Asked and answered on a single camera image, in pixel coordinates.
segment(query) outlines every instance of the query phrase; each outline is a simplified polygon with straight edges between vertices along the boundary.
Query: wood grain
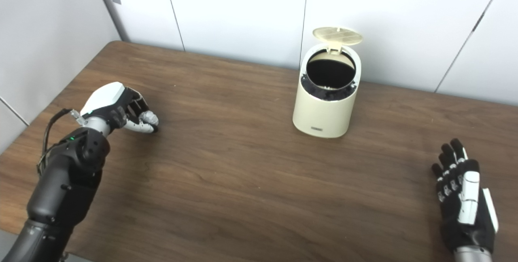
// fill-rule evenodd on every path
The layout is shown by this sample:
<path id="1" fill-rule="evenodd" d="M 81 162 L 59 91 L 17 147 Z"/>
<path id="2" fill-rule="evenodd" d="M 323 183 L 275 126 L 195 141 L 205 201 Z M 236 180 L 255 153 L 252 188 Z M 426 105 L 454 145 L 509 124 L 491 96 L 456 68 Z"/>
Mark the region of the wood grain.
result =
<path id="1" fill-rule="evenodd" d="M 494 260 L 518 260 L 517 107 L 361 83 L 350 130 L 319 139 L 292 124 L 296 71 L 123 42 L 107 45 L 0 156 L 1 229 L 18 234 L 26 220 L 48 119 L 112 81 L 145 96 L 160 132 L 109 137 L 100 190 L 68 246 L 76 255 L 453 261 L 429 166 L 458 137 L 497 208 Z M 51 141 L 75 127 L 59 120 Z"/>

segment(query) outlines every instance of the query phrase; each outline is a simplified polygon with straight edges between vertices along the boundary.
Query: white cabinet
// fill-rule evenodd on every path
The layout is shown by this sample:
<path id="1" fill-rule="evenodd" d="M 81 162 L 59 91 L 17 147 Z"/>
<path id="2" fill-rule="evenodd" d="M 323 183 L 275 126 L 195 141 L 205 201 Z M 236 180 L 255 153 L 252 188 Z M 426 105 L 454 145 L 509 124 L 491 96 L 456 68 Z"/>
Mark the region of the white cabinet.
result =
<path id="1" fill-rule="evenodd" d="M 183 50 L 170 0 L 105 0 L 124 41 Z"/>
<path id="2" fill-rule="evenodd" d="M 301 55 L 320 26 L 357 30 L 366 81 L 434 91 L 490 0 L 307 0 Z"/>
<path id="3" fill-rule="evenodd" d="M 25 124 L 0 101 L 0 154 L 25 128 Z"/>
<path id="4" fill-rule="evenodd" d="M 0 0 L 0 95 L 31 122 L 117 39 L 102 0 Z"/>
<path id="5" fill-rule="evenodd" d="M 305 0 L 171 0 L 185 50 L 298 68 Z"/>
<path id="6" fill-rule="evenodd" d="M 516 0 L 493 0 L 437 92 L 518 105 L 516 39 Z"/>

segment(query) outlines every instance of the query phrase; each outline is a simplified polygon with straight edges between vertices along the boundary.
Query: cream trash can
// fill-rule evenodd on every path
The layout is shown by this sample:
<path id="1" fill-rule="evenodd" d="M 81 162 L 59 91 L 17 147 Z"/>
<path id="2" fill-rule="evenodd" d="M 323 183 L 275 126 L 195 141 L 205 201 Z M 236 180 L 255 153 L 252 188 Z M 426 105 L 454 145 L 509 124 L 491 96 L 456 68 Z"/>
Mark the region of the cream trash can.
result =
<path id="1" fill-rule="evenodd" d="M 341 27 L 319 27 L 313 35 L 324 43 L 300 65 L 293 124 L 315 137 L 338 138 L 349 127 L 361 76 L 359 56 L 348 46 L 363 37 Z"/>

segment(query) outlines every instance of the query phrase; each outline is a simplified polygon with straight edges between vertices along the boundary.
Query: cable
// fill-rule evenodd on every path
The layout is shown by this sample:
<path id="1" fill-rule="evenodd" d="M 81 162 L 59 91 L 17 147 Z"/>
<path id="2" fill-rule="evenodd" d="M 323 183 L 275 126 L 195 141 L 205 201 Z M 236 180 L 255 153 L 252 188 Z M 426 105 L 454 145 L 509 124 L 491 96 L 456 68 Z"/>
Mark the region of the cable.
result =
<path id="1" fill-rule="evenodd" d="M 69 113 L 72 111 L 72 109 L 64 108 L 61 109 L 58 113 L 56 113 L 52 118 L 50 118 L 49 123 L 47 124 L 47 127 L 45 129 L 45 133 L 43 135 L 43 145 L 41 148 L 41 158 L 39 159 L 38 164 L 36 165 L 36 169 L 38 171 L 38 175 L 41 176 L 43 174 L 43 171 L 45 171 L 45 168 L 47 166 L 47 154 L 54 148 L 55 144 L 50 146 L 50 148 L 47 148 L 47 144 L 49 142 L 49 132 L 50 128 L 52 128 L 52 125 L 59 120 L 63 115 Z"/>
<path id="2" fill-rule="evenodd" d="M 69 113 L 72 109 L 64 108 L 61 109 L 58 113 L 56 113 L 52 118 L 50 118 L 49 123 L 47 124 L 47 128 L 45 129 L 45 134 L 43 135 L 43 148 L 41 149 L 41 155 L 44 155 L 47 151 L 47 143 L 49 142 L 49 131 L 52 128 L 52 125 L 59 120 L 63 115 Z"/>

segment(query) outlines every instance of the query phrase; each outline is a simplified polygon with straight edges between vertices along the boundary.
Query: open lid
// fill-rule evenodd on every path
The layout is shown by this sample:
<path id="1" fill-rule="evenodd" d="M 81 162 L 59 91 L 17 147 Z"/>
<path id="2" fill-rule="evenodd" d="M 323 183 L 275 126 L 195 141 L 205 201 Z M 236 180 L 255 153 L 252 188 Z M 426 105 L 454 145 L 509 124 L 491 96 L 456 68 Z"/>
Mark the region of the open lid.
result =
<path id="1" fill-rule="evenodd" d="M 359 33 L 337 26 L 316 28 L 313 30 L 313 35 L 320 41 L 329 43 L 329 46 L 333 48 L 342 45 L 359 44 L 363 40 Z"/>

